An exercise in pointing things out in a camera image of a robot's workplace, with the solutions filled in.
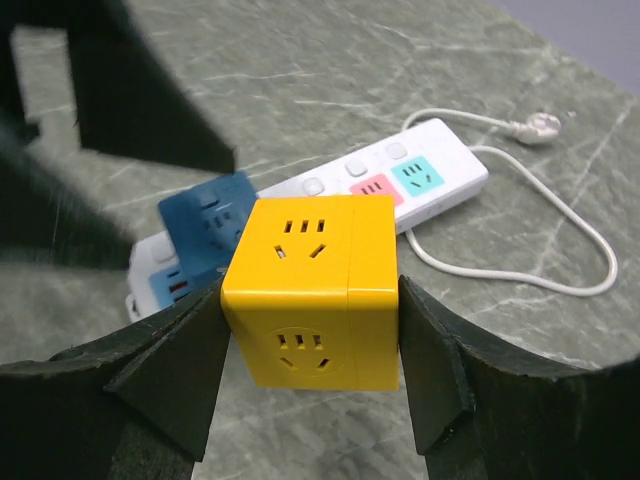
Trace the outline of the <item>white power strip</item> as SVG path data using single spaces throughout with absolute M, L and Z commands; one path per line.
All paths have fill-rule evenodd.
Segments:
M 397 233 L 471 199 L 488 170 L 438 119 L 356 150 L 261 191 L 258 198 L 329 195 L 390 195 Z M 163 231 L 132 248 L 125 299 L 136 322 L 197 290 L 186 279 L 173 243 Z

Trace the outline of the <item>yellow cube socket adapter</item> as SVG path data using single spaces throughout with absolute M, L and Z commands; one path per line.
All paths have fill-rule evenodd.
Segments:
M 264 198 L 221 304 L 258 386 L 395 391 L 398 287 L 391 196 Z

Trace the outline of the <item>blue cube socket adapter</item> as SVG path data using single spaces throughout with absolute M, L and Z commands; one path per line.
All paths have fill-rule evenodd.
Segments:
M 219 176 L 161 200 L 181 270 L 199 289 L 228 268 L 257 199 L 245 173 Z

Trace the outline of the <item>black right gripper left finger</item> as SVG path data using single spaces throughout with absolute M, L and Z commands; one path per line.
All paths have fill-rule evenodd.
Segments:
M 5 479 L 188 479 L 230 329 L 213 284 L 45 361 L 1 368 Z

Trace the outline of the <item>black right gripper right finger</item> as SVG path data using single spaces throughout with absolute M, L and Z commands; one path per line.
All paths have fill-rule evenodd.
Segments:
M 639 363 L 585 370 L 517 347 L 399 280 L 400 354 L 432 479 L 635 479 Z

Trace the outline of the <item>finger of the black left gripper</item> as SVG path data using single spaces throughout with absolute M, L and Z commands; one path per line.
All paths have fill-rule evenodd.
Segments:
M 122 1 L 75 1 L 66 27 L 80 144 L 216 173 L 234 150 L 163 68 Z
M 134 238 L 46 167 L 1 114 L 1 261 L 125 270 Z

